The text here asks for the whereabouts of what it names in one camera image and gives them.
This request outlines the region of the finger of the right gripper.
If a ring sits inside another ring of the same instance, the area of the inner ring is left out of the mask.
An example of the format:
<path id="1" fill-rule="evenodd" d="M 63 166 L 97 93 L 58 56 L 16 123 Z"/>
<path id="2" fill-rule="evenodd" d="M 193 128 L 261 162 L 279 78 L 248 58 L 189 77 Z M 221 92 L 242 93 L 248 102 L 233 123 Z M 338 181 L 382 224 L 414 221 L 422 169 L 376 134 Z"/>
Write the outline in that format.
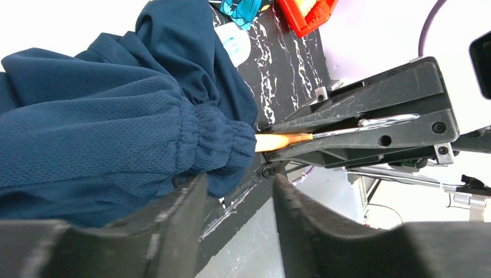
<path id="1" fill-rule="evenodd" d="M 454 142 L 459 129 L 445 109 L 389 127 L 315 139 L 266 153 L 268 162 L 292 160 L 318 167 L 358 167 L 427 159 L 435 145 Z"/>
<path id="2" fill-rule="evenodd" d="M 265 131 L 310 132 L 362 116 L 425 115 L 446 108 L 447 92 L 438 63 L 426 57 L 335 90 L 327 100 L 301 108 Z"/>

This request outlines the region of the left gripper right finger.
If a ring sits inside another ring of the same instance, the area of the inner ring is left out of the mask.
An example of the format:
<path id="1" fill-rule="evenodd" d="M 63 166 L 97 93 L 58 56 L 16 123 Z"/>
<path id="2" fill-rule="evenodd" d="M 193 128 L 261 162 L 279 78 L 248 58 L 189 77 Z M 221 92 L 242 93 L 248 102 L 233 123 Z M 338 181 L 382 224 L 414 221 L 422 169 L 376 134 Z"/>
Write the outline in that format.
<path id="1" fill-rule="evenodd" d="M 273 181 L 273 203 L 286 277 L 387 277 L 378 234 L 328 209 L 286 176 Z"/>

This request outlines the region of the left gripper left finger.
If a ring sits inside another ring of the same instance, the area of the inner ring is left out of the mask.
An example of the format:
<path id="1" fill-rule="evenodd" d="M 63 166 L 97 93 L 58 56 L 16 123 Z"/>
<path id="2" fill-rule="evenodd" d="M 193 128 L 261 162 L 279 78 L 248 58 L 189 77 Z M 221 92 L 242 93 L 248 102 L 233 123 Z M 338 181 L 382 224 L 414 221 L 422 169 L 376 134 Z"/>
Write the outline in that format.
<path id="1" fill-rule="evenodd" d="M 115 255 L 104 277 L 193 277 L 204 221 L 207 176 L 107 225 Z"/>

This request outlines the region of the orange hanger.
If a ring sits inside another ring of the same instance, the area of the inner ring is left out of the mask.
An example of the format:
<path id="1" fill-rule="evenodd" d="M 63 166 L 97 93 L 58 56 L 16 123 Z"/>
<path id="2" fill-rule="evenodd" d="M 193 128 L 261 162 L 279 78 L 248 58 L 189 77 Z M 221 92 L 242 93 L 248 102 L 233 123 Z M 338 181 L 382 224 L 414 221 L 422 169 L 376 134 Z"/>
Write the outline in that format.
<path id="1" fill-rule="evenodd" d="M 366 130 L 389 127 L 392 125 L 408 123 L 418 118 L 420 118 L 419 114 L 402 114 L 402 115 L 388 116 L 388 117 L 376 118 L 376 119 L 361 119 L 358 121 L 357 127 L 333 130 L 333 131 L 325 131 L 316 134 L 313 133 L 256 134 L 255 152 L 276 151 L 279 149 L 286 148 L 292 144 L 297 144 L 299 142 L 311 141 L 313 139 L 332 137 L 341 134 L 350 134 L 350 133 L 356 133 Z"/>

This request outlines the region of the navy blue shorts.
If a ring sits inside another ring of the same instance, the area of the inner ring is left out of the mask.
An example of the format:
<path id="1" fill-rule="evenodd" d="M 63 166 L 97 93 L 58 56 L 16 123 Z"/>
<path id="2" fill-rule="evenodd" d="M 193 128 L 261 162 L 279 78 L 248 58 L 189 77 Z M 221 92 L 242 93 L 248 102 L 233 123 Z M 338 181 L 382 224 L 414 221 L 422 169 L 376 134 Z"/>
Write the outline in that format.
<path id="1" fill-rule="evenodd" d="M 99 228 L 202 173 L 221 198 L 255 158 L 257 106 L 207 1 L 150 1 L 135 31 L 75 57 L 1 63 L 3 220 Z"/>

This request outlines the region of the comic print shorts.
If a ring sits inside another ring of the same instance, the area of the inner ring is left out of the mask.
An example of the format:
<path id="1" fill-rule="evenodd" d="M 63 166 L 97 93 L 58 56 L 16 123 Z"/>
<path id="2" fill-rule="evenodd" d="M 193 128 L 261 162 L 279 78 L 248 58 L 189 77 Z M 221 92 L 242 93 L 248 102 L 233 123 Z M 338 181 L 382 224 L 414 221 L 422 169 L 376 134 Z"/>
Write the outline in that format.
<path id="1" fill-rule="evenodd" d="M 254 21 L 274 3 L 272 0 L 208 0 L 209 4 L 228 16 L 239 28 L 248 31 Z"/>

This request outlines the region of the red plastic bin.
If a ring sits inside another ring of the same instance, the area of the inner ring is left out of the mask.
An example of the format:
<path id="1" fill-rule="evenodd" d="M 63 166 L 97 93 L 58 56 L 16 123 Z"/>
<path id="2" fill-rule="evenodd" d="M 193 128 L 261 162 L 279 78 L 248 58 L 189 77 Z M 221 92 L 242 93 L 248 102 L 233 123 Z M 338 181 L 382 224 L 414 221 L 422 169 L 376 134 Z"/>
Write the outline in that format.
<path id="1" fill-rule="evenodd" d="M 303 38 L 330 19 L 338 0 L 278 0 L 277 2 L 290 29 L 298 38 Z"/>

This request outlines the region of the blue correction tape package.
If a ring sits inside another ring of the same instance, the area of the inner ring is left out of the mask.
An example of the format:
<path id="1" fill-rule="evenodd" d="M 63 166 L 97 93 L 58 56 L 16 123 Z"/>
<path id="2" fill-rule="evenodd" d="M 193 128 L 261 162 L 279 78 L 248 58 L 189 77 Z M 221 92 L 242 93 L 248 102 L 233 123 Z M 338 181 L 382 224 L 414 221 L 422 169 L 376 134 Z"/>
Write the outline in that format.
<path id="1" fill-rule="evenodd" d="M 249 58 L 251 40 L 246 30 L 234 22 L 217 26 L 214 30 L 236 68 Z"/>

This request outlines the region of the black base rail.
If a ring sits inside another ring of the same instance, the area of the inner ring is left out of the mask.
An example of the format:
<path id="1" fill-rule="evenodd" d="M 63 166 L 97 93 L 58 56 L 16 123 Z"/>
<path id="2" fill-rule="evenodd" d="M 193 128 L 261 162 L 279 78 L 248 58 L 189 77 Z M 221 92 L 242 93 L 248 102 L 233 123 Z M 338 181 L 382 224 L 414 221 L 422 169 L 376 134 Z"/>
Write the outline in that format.
<path id="1" fill-rule="evenodd" d="M 257 155 L 238 186 L 223 200 L 208 197 L 195 273 L 198 274 L 272 195 L 272 179 L 288 161 L 267 162 Z"/>

